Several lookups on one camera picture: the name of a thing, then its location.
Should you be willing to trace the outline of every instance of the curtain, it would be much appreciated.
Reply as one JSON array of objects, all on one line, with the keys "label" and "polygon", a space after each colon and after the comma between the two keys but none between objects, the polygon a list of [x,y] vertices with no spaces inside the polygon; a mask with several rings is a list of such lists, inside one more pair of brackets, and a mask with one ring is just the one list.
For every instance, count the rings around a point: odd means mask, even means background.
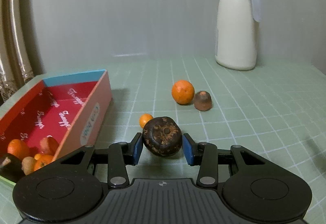
[{"label": "curtain", "polygon": [[1,0],[0,18],[0,95],[6,101],[34,74],[22,35],[19,0]]}]

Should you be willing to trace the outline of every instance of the open cardboard box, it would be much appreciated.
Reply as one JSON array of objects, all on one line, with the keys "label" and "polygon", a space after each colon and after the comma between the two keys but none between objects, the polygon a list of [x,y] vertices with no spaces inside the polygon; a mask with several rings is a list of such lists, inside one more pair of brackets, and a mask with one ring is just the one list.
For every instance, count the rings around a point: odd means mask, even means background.
[{"label": "open cardboard box", "polygon": [[60,144],[53,160],[94,144],[111,98],[106,70],[42,79],[0,119],[0,157],[13,139],[26,142],[33,157],[40,140],[52,136]]}]

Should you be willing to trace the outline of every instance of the gray wall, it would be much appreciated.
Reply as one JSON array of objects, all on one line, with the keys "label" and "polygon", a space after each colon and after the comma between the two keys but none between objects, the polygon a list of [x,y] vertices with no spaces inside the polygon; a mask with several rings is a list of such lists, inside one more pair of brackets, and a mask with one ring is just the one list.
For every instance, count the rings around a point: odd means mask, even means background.
[{"label": "gray wall", "polygon": [[[259,63],[271,58],[303,60],[326,73],[326,0],[261,1]],[[33,69],[41,73],[96,68],[121,55],[213,56],[217,4],[21,0],[21,17]]]}]

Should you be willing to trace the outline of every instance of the crosshair logo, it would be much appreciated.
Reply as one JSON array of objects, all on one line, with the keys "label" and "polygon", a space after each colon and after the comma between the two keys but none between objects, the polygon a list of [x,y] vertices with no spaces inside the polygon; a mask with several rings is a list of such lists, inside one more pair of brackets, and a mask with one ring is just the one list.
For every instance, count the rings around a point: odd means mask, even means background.
[{"label": "crosshair logo", "polygon": [[160,186],[166,186],[166,185],[168,185],[168,183],[165,182],[165,181],[162,181],[162,182],[159,182],[159,185],[160,185]]}]

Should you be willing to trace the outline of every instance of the thermos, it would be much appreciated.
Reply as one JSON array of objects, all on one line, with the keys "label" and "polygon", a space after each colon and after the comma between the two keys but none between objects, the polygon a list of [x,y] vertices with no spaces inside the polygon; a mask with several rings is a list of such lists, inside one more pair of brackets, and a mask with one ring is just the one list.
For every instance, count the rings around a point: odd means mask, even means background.
[{"label": "thermos", "polygon": [[255,67],[255,21],[260,20],[260,0],[219,1],[215,46],[218,64],[235,70]]}]

